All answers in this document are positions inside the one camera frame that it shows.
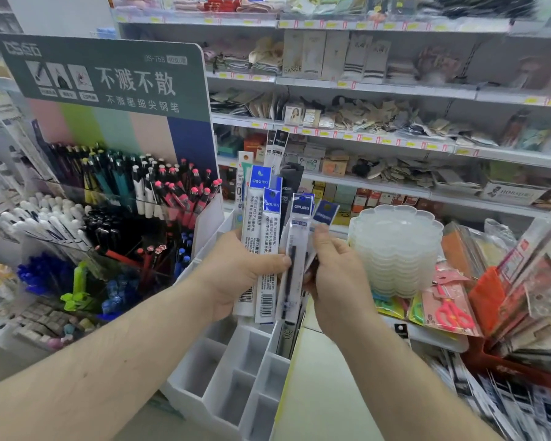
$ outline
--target display board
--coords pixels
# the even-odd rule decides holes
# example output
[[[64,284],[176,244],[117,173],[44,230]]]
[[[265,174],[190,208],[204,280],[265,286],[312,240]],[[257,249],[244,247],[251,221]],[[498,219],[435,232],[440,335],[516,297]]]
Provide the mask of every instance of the display board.
[[[47,142],[217,167],[197,44],[0,34],[0,50]]]

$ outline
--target scissors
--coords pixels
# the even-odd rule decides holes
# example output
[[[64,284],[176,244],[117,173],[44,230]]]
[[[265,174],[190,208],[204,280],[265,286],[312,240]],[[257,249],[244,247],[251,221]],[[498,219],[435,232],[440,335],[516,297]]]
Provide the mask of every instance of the scissors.
[[[468,313],[462,311],[453,299],[449,298],[442,285],[437,285],[437,292],[441,297],[442,304],[435,312],[435,317],[440,325],[450,331],[475,328],[474,319]]]

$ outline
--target color stripe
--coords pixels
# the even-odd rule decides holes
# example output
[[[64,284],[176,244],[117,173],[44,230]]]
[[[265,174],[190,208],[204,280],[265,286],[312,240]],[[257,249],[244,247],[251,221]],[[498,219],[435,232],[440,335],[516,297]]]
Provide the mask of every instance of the color stripe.
[[[169,163],[177,163],[167,118],[132,112],[129,113],[129,117],[142,153],[151,153],[154,157],[162,157]]]
[[[74,138],[72,132],[67,127],[65,117],[63,116],[58,102],[50,100],[26,98],[33,115],[39,121],[41,134],[45,142],[64,142],[73,144]]]
[[[59,106],[75,144],[93,147],[95,142],[104,141],[92,107],[74,103],[60,103]]]
[[[185,157],[198,169],[211,169],[217,176],[216,147],[210,122],[167,118],[173,146],[178,157]]]
[[[142,152],[134,135],[133,123],[128,111],[94,107],[93,113],[100,125],[106,148],[127,153]]]

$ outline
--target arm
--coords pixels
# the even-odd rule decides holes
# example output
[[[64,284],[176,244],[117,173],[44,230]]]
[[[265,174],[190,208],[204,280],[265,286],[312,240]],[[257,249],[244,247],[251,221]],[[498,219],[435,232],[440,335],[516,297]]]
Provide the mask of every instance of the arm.
[[[0,382],[0,440],[111,439],[212,321],[257,277],[290,259],[255,255],[225,234],[184,281],[88,337]]]
[[[377,315],[363,265],[326,226],[314,235],[319,267],[306,288],[386,441],[492,441],[500,437]]]

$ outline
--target forearm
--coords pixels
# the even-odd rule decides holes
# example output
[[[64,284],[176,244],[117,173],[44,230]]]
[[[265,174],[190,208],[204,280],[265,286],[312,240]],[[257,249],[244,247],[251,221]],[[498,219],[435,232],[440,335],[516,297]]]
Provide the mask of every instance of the forearm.
[[[0,382],[0,439],[112,438],[210,323],[198,289],[186,279]]]
[[[374,313],[348,323],[337,344],[386,441],[500,440]]]

